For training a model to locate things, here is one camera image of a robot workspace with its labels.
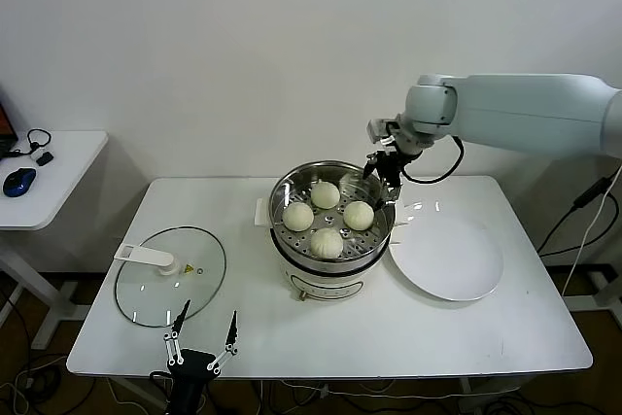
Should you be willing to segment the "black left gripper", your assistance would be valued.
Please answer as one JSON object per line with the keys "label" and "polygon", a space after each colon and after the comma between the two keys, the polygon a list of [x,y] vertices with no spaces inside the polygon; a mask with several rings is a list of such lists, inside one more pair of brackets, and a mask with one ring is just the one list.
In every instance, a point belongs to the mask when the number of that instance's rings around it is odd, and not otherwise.
{"label": "black left gripper", "polygon": [[173,380],[165,414],[195,414],[199,409],[204,387],[216,378],[213,371],[221,371],[238,353],[237,311],[232,314],[225,346],[217,356],[192,349],[181,350],[179,336],[189,308],[188,299],[173,321],[170,331],[163,336],[167,367]]}

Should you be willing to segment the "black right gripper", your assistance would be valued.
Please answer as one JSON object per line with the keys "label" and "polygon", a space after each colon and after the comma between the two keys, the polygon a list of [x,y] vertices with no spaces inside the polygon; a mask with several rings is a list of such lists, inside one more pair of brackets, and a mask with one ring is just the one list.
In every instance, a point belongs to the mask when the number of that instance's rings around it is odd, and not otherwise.
{"label": "black right gripper", "polygon": [[383,182],[378,197],[373,204],[374,210],[394,206],[401,192],[401,169],[405,165],[404,158],[397,151],[379,150],[375,155],[368,155],[363,168],[363,179],[366,180],[374,171]]}

